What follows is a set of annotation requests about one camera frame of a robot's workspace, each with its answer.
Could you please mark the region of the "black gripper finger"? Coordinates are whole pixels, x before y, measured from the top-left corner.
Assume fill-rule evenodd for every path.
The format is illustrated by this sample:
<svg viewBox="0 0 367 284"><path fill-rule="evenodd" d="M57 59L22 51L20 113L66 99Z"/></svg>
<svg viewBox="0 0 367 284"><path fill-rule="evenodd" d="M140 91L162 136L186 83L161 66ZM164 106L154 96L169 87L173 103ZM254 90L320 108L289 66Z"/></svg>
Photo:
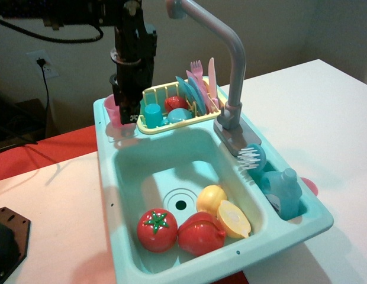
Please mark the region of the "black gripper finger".
<svg viewBox="0 0 367 284"><path fill-rule="evenodd" d="M136 123L140 115L140 103L122 102L120 105L120 121L122 124L133 124Z"/></svg>

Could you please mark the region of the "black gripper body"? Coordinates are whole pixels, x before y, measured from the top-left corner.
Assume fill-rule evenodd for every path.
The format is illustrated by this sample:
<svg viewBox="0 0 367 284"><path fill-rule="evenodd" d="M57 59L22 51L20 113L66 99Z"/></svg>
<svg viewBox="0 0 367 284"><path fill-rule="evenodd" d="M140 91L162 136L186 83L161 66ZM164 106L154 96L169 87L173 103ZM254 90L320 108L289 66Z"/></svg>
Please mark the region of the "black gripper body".
<svg viewBox="0 0 367 284"><path fill-rule="evenodd" d="M142 92L152 85L157 49L157 31L144 21L142 1L115 2L114 36L115 102L121 108L137 108Z"/></svg>

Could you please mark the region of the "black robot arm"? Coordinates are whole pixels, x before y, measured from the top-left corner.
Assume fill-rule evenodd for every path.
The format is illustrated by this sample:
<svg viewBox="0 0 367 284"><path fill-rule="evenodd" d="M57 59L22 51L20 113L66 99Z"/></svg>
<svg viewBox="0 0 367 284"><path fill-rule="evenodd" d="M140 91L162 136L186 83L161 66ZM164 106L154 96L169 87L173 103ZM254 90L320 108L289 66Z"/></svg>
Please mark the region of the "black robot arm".
<svg viewBox="0 0 367 284"><path fill-rule="evenodd" d="M100 40L102 27L114 27L115 47L111 60L116 73L110 77L120 123L137 122L143 91L152 85L157 31L144 21L141 1L0 1L0 24L52 43L79 44ZM6 22L7 18L41 19L58 30L65 25L91 25L95 38L63 40L38 35Z"/></svg>

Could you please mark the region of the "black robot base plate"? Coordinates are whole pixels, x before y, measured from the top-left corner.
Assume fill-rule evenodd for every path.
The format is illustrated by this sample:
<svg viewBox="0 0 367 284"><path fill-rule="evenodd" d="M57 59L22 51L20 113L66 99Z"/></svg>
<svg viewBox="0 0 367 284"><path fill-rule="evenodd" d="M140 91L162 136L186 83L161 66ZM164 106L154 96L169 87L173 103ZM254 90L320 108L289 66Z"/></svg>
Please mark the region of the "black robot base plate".
<svg viewBox="0 0 367 284"><path fill-rule="evenodd" d="M0 283L4 283L26 258L31 221L19 213L0 208Z"/></svg>

